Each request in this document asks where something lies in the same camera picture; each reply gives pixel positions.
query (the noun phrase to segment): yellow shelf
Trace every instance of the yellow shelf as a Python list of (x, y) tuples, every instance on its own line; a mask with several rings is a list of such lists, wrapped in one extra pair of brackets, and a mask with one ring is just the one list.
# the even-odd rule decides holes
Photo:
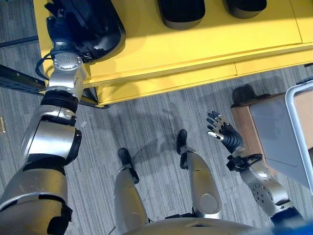
[[(42, 56), (52, 44), (44, 4), (34, 0)], [(268, 0), (251, 19), (237, 19), (222, 0), (205, 0), (206, 14), (189, 30), (167, 28), (156, 0), (112, 0), (126, 29), (124, 50), (85, 65), (84, 87), (100, 105), (222, 81), (313, 60), (313, 1)], [(44, 63), (51, 72), (51, 61)]]
[(99, 107), (110, 103), (171, 92), (212, 82), (228, 80), (256, 72), (281, 69), (313, 62), (313, 51), (268, 56), (207, 69), (193, 70), (149, 79), (106, 84), (97, 87)]
[(303, 43), (313, 42), (313, 1), (290, 0)]

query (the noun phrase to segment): black cable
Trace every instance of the black cable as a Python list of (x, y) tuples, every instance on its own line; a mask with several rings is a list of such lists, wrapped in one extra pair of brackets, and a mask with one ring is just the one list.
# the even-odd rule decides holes
[(37, 62), (36, 67), (35, 67), (35, 72), (36, 72), (36, 74), (37, 74), (39, 77), (43, 78), (44, 80), (47, 80), (47, 81), (48, 81), (49, 78), (47, 78), (44, 74), (41, 73), (39, 67), (41, 66), (41, 64), (42, 64), (45, 60), (52, 60), (52, 56), (53, 56), (53, 55), (60, 54), (60, 53), (74, 53), (74, 54), (76, 54), (76, 55), (78, 55), (78, 56), (80, 56), (80, 57), (90, 58), (89, 56), (86, 56), (86, 55), (84, 55), (84, 54), (82, 54), (82, 53), (74, 52), (74, 51), (67, 51), (67, 50), (52, 51), (52, 52), (49, 52), (47, 55), (45, 55), (43, 58), (41, 58), (41, 59)]
[(112, 228), (112, 230), (108, 233), (108, 235), (110, 235), (111, 233), (113, 233), (113, 231), (116, 229), (116, 226), (114, 226), (113, 228)]

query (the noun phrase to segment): black object on shelf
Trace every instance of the black object on shelf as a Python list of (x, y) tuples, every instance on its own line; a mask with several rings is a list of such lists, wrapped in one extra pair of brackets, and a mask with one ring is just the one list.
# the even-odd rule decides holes
[(123, 50), (125, 29), (110, 0), (52, 1), (45, 8), (53, 15), (47, 18), (47, 27), (54, 51), (79, 52), (88, 63), (108, 59)]
[(241, 19), (258, 15), (267, 6), (267, 0), (227, 0), (230, 13)]
[(198, 25), (205, 14), (204, 0), (158, 0), (161, 16), (172, 29), (189, 29)]

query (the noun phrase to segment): robot leg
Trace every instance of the robot leg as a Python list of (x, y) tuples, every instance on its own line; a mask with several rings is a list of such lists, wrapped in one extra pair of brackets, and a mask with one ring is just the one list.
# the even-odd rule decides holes
[(194, 214), (197, 217), (222, 219), (222, 202), (212, 172), (203, 158), (194, 152), (185, 152), (189, 172)]
[(116, 227), (121, 234), (148, 223), (146, 210), (128, 167), (121, 169), (115, 180), (114, 210)]

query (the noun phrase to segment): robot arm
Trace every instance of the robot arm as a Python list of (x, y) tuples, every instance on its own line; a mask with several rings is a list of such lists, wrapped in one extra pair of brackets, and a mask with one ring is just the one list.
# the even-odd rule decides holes
[(271, 218), (273, 224), (286, 223), (295, 218), (302, 219), (286, 190), (273, 179), (268, 168), (261, 161), (262, 154), (247, 153), (242, 137), (222, 115), (213, 111), (208, 116), (207, 134), (220, 140), (232, 154), (228, 157), (227, 167), (231, 171), (240, 172), (255, 201)]
[(86, 78), (74, 53), (53, 58), (54, 72), (25, 132), (25, 164), (0, 200), (0, 234), (64, 234), (71, 220), (64, 166), (78, 154), (82, 134), (74, 125)]

